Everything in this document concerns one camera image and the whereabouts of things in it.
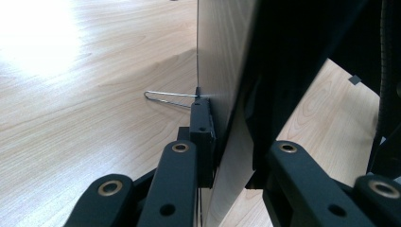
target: wooden table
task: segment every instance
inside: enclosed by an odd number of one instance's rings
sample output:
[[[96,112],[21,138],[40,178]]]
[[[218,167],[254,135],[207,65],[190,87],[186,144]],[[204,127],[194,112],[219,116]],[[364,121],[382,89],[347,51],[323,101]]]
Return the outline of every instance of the wooden table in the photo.
[[[189,110],[143,92],[195,92],[196,15],[195,0],[0,3],[1,226],[62,226],[95,179],[157,166]],[[280,136],[352,183],[378,98],[327,70]],[[221,225],[269,225],[260,191],[244,190]]]

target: metal wire clip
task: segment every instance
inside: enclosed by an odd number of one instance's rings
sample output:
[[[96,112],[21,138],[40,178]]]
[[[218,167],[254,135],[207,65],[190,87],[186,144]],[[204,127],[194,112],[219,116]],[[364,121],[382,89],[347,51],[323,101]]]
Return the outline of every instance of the metal wire clip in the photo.
[[[153,91],[145,91],[144,92],[144,97],[147,98],[148,100],[152,101],[159,101],[159,102],[164,102],[168,103],[171,105],[176,105],[176,106],[181,106],[181,107],[186,107],[186,108],[191,108],[191,106],[179,103],[179,102],[173,102],[173,101],[168,101],[160,98],[155,98],[155,97],[150,97],[148,94],[155,94],[155,95],[162,95],[162,96],[185,96],[185,97],[198,97],[195,95],[186,95],[186,94],[175,94],[175,93],[162,93],[162,92],[153,92]]]

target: black metal bracket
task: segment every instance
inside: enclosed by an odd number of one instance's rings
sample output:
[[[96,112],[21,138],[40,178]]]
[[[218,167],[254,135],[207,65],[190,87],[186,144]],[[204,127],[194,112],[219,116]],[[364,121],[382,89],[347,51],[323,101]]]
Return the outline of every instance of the black metal bracket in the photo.
[[[134,182],[118,174],[93,182],[65,226],[194,226],[197,189],[196,146],[178,140],[156,170]]]
[[[215,133],[209,100],[191,106],[190,127],[180,127],[157,169],[132,181],[111,174],[93,182],[65,226],[194,226],[198,187],[214,178]]]
[[[263,199],[274,226],[401,226],[401,185],[364,176],[338,185],[299,145],[276,141]]]

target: wood grain surface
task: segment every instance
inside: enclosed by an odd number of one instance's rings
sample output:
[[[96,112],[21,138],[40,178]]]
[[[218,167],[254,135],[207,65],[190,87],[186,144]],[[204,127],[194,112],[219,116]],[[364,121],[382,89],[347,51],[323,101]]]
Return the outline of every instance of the wood grain surface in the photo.
[[[353,186],[366,171],[379,98],[350,77],[328,60],[277,139],[300,144],[330,177]],[[261,190],[243,189],[220,226],[271,226],[261,198]]]
[[[62,226],[97,178],[136,179],[188,126],[197,2],[1,1],[0,226]]]
[[[227,129],[235,111],[239,82],[248,51],[256,1],[203,0],[198,9],[198,81],[200,94],[211,99],[217,134],[216,161],[221,158],[213,189],[202,189],[203,223],[218,226],[241,185],[252,176],[252,143],[242,118],[236,117],[227,141]],[[242,159],[247,168],[237,168]]]

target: round hole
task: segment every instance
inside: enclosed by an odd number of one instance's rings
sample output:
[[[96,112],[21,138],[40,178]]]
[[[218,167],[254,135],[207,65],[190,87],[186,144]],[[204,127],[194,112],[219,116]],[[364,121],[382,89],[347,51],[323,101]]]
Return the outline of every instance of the round hole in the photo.
[[[116,180],[107,181],[99,187],[97,193],[100,196],[109,197],[119,192],[122,187],[123,184],[120,181]]]
[[[172,149],[176,152],[186,152],[189,150],[189,146],[187,144],[176,144]]]
[[[297,148],[295,148],[291,144],[281,144],[280,150],[287,153],[295,153],[297,151]]]
[[[400,192],[395,187],[387,183],[371,180],[369,181],[369,187],[380,196],[389,199],[400,198]]]
[[[347,215],[344,209],[342,209],[340,206],[337,206],[336,204],[329,205],[328,210],[335,216],[345,217]]]
[[[105,192],[114,192],[115,189],[117,189],[117,183],[109,183],[103,187]]]
[[[173,204],[165,204],[160,207],[160,214],[163,216],[171,216],[175,212],[175,206]]]

